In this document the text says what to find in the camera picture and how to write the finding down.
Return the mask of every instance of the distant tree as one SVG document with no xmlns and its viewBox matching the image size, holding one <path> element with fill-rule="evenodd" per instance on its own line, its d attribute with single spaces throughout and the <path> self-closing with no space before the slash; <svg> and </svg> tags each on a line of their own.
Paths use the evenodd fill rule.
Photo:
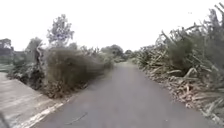
<svg viewBox="0 0 224 128">
<path fill-rule="evenodd" d="M 65 14 L 62 14 L 53 21 L 52 28 L 48 30 L 47 38 L 52 46 L 63 47 L 69 39 L 73 38 L 74 31 L 71 30 L 71 23 L 68 23 Z"/>
<path fill-rule="evenodd" d="M 40 48 L 42 45 L 42 40 L 38 37 L 32 38 L 25 49 L 28 52 L 28 58 L 31 61 L 34 61 L 36 64 L 40 63 L 40 57 L 42 56 L 42 49 Z"/>
<path fill-rule="evenodd" d="M 69 44 L 68 47 L 71 48 L 72 50 L 77 50 L 78 49 L 78 46 L 77 46 L 76 43 L 71 43 L 71 44 Z"/>
<path fill-rule="evenodd" d="M 0 40 L 0 55 L 9 55 L 14 48 L 11 46 L 11 40 L 8 38 Z"/>
<path fill-rule="evenodd" d="M 113 54 L 114 56 L 123 56 L 123 49 L 116 44 L 102 48 L 101 51 Z"/>
<path fill-rule="evenodd" d="M 130 55 L 130 54 L 132 54 L 132 51 L 131 50 L 126 50 L 124 53 L 127 54 L 127 55 Z"/>
</svg>

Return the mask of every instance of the sky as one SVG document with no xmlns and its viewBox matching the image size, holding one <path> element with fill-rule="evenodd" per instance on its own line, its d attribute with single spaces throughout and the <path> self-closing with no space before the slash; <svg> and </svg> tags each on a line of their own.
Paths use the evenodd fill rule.
<svg viewBox="0 0 224 128">
<path fill-rule="evenodd" d="M 220 0 L 0 0 L 0 39 L 15 50 L 31 38 L 47 43 L 53 20 L 66 14 L 74 42 L 88 47 L 112 44 L 137 50 L 155 43 L 162 30 L 191 26 L 209 14 Z"/>
</svg>

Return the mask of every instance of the bush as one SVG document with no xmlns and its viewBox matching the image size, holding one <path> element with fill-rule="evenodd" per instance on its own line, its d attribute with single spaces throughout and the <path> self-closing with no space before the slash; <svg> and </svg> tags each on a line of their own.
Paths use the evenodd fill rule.
<svg viewBox="0 0 224 128">
<path fill-rule="evenodd" d="M 224 5 L 215 7 L 223 14 Z M 152 80 L 165 83 L 175 98 L 224 124 L 220 119 L 224 117 L 224 15 L 220 22 L 216 11 L 210 12 L 208 22 L 162 33 L 136 58 L 139 67 Z"/>
<path fill-rule="evenodd" d="M 50 49 L 46 63 L 43 91 L 54 98 L 84 88 L 89 80 L 101 75 L 108 66 L 108 62 L 103 63 L 97 57 L 87 56 L 69 48 Z"/>
</svg>

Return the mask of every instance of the road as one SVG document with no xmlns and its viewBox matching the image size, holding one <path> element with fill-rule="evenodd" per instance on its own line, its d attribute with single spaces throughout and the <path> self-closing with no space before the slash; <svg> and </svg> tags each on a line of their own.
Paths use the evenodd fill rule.
<svg viewBox="0 0 224 128">
<path fill-rule="evenodd" d="M 219 128 L 149 80 L 137 67 L 117 65 L 33 128 Z"/>
</svg>

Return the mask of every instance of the shrub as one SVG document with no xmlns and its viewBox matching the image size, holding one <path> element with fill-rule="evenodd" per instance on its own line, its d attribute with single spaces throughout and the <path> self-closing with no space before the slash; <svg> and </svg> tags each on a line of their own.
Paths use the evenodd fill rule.
<svg viewBox="0 0 224 128">
<path fill-rule="evenodd" d="M 46 63 L 43 91 L 54 98 L 82 89 L 89 80 L 102 74 L 105 68 L 98 58 L 69 48 L 50 49 Z"/>
</svg>

